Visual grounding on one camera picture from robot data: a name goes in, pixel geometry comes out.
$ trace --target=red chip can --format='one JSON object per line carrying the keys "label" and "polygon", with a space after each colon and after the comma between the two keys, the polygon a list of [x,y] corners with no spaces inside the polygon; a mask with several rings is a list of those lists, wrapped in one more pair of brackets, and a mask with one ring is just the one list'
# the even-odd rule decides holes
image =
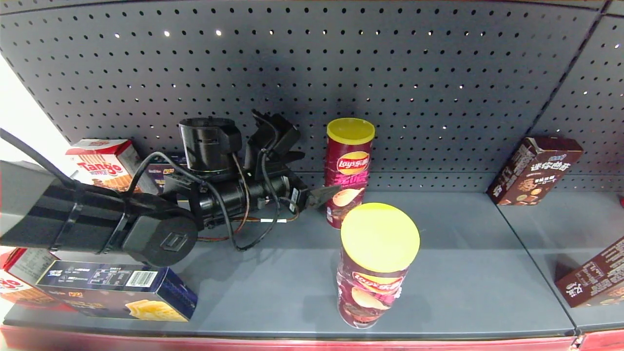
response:
{"label": "red chip can", "polygon": [[359,118],[340,118],[327,125],[325,186],[341,190],[327,202],[327,221],[340,229],[344,217],[362,203],[368,183],[375,127]]}
{"label": "red chip can", "polygon": [[338,313],[354,328],[370,328],[401,295],[420,234],[403,211],[372,202],[349,212],[340,238]]}

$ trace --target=barcode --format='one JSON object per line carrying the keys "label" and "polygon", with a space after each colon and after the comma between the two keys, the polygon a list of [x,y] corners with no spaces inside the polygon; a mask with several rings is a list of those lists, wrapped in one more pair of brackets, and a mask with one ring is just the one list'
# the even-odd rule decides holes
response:
{"label": "barcode", "polygon": [[152,282],[156,279],[158,272],[146,272],[143,270],[136,270],[130,276],[130,279],[126,283],[127,287],[137,288],[149,288],[152,286]]}

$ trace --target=black cylinder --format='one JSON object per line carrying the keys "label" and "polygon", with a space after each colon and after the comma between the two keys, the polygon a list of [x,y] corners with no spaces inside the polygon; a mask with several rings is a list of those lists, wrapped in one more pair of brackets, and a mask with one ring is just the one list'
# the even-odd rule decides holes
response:
{"label": "black cylinder", "polygon": [[[257,210],[258,202],[264,202],[266,197],[273,200],[273,198],[270,197],[271,192],[266,182],[255,181],[251,178],[246,178],[246,181],[250,193],[250,212]],[[290,191],[287,177],[271,178],[271,183],[278,197],[286,196]],[[237,217],[245,212],[245,189],[240,179],[216,183],[215,188],[217,188],[217,191],[223,197],[223,202],[228,210],[228,216]],[[202,209],[204,223],[213,223],[216,225],[223,223],[223,211],[221,211],[219,203],[211,193],[201,194],[199,204]]]}
{"label": "black cylinder", "polygon": [[217,174],[236,170],[232,158],[222,153],[219,138],[222,135],[221,128],[225,126],[234,126],[234,121],[213,117],[180,121],[180,133],[189,169]]}

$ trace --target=lay's logo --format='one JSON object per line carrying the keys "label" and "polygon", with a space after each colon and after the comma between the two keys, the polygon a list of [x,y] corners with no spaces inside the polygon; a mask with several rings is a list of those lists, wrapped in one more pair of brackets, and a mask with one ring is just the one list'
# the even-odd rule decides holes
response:
{"label": "lay's logo", "polygon": [[336,168],[342,174],[353,176],[364,172],[368,168],[370,159],[371,156],[367,152],[349,152],[338,159]]}
{"label": "lay's logo", "polygon": [[375,277],[359,272],[353,272],[353,279],[375,294],[390,295],[397,292],[404,277]]}

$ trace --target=red box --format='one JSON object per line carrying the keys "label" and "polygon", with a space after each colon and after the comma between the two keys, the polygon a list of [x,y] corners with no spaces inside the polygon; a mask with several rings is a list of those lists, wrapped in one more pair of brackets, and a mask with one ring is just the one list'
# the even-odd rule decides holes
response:
{"label": "red box", "polygon": [[[83,139],[65,155],[77,166],[77,180],[120,192],[128,190],[141,163],[127,139]],[[143,174],[135,192],[158,194],[158,188],[149,175]]]}
{"label": "red box", "polygon": [[0,255],[0,297],[27,307],[75,312],[34,287],[56,260],[58,258],[46,249],[17,248]]}

